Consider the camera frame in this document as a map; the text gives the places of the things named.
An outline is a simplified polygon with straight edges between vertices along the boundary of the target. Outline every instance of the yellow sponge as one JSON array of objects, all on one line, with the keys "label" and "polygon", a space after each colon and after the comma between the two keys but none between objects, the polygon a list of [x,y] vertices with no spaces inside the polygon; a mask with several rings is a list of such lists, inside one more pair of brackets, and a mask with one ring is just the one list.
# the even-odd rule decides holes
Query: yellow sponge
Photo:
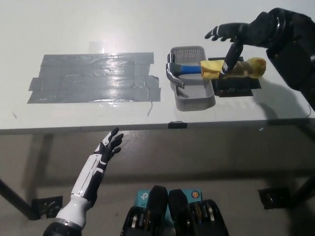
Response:
[{"label": "yellow sponge", "polygon": [[[203,60],[201,64],[201,75],[204,79],[218,79],[224,60]],[[263,58],[251,58],[247,61],[238,61],[227,75],[228,77],[260,78],[266,71],[266,61]]]}]

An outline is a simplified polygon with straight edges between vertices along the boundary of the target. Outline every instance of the blue hammer handle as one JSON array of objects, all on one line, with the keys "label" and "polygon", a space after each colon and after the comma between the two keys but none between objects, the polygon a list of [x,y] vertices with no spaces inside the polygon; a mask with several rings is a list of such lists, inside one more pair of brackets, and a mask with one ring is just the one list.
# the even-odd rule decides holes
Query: blue hammer handle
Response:
[{"label": "blue hammer handle", "polygon": [[182,65],[182,75],[188,74],[201,74],[201,66],[200,65]]}]

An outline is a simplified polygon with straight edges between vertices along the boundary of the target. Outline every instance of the floor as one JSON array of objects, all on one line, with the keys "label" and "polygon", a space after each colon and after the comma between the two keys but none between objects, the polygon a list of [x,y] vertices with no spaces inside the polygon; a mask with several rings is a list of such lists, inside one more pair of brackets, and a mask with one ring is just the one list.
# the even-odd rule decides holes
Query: floor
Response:
[{"label": "floor", "polygon": [[[258,189],[298,188],[315,173],[313,127],[273,126],[126,131],[88,211],[83,235],[119,235],[138,189],[200,188],[217,202],[231,236],[308,236],[315,198],[295,210],[264,210]],[[63,195],[103,132],[0,136],[0,178],[28,202]],[[29,221],[0,197],[0,235],[42,235],[51,219]]]}]

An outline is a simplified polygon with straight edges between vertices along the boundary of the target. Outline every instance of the gray plastic basket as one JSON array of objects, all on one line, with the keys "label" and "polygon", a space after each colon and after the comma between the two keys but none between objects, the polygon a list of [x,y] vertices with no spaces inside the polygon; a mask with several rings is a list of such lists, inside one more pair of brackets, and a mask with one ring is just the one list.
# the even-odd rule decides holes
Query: gray plastic basket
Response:
[{"label": "gray plastic basket", "polygon": [[[200,65],[206,60],[205,50],[201,46],[172,48],[175,63],[181,65]],[[172,84],[176,107],[180,111],[202,111],[216,104],[211,80],[204,80],[201,74],[181,75],[179,79],[185,83],[185,89]]]}]

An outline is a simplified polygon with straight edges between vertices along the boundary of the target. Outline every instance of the table surface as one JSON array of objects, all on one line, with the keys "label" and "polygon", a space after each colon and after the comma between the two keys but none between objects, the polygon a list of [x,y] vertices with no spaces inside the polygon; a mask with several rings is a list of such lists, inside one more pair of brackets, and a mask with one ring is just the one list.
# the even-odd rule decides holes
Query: table surface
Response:
[{"label": "table surface", "polygon": [[[166,55],[176,46],[200,45],[208,57],[224,57],[229,42],[204,35],[214,26],[251,22],[261,11],[281,7],[315,19],[313,0],[67,0],[0,3],[0,133],[101,131],[218,124],[294,122],[315,118],[303,96],[291,90],[264,49],[247,46],[242,56],[263,57],[267,71],[253,97],[216,97],[205,111],[180,112],[165,75]],[[159,77],[160,102],[27,104],[44,54],[86,54],[89,43],[106,53],[154,52],[150,74]]]}]

